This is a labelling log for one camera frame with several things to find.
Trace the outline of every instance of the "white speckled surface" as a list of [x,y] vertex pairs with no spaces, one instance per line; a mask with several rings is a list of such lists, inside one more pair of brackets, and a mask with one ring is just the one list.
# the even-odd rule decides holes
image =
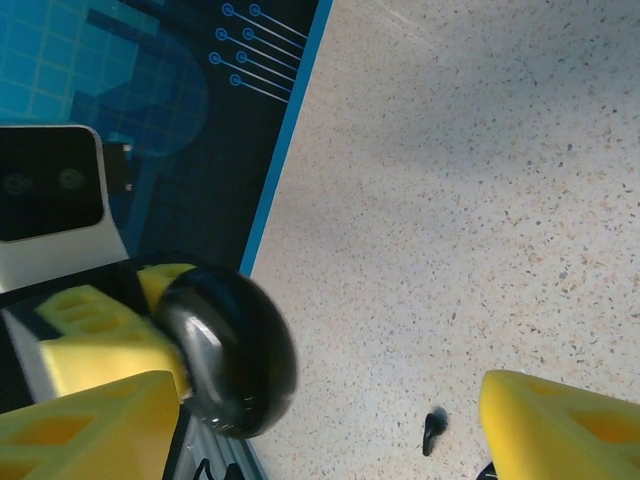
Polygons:
[[255,269],[271,478],[474,479],[493,368],[640,401],[638,45],[635,0],[335,0]]

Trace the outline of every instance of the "speckled floor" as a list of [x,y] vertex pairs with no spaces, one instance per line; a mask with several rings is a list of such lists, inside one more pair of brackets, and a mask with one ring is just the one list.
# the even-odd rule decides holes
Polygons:
[[255,269],[300,352],[271,478],[474,479],[489,369],[640,402],[639,25],[336,0]]

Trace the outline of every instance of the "blue border stripe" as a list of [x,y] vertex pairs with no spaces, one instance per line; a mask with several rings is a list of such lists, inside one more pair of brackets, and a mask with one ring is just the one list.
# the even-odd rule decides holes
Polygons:
[[260,248],[260,241],[262,240],[264,229],[267,226],[267,219],[269,218],[273,198],[276,194],[276,189],[278,188],[278,181],[280,180],[287,152],[289,151],[289,145],[291,144],[293,132],[296,127],[296,121],[298,120],[300,108],[302,107],[302,100],[304,99],[304,94],[307,90],[307,86],[309,85],[313,64],[315,62],[318,49],[320,48],[320,42],[322,41],[322,35],[324,34],[327,20],[329,19],[332,1],[333,0],[320,0],[318,2],[318,7],[316,8],[316,14],[302,55],[302,61],[300,62],[300,69],[298,70],[296,83],[293,87],[293,92],[291,93],[291,98],[289,100],[289,107],[287,108],[284,120],[282,121],[280,135],[278,136],[276,148],[273,151],[273,157],[271,157],[271,165],[267,172],[267,178],[265,179],[264,187],[262,188],[260,202],[256,209],[256,216],[254,217],[251,232],[249,233],[249,239],[247,240],[247,246],[244,250],[244,256],[242,257],[242,263],[240,264],[240,273],[245,275],[251,274],[256,262],[258,249]]

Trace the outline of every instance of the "camera lens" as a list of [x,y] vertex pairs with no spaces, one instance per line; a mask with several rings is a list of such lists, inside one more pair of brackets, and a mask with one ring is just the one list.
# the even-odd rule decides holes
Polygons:
[[23,195],[31,187],[31,180],[24,175],[12,173],[2,180],[2,188],[9,195]]
[[60,173],[58,182],[65,190],[77,190],[84,185],[84,175],[75,168],[67,168]]

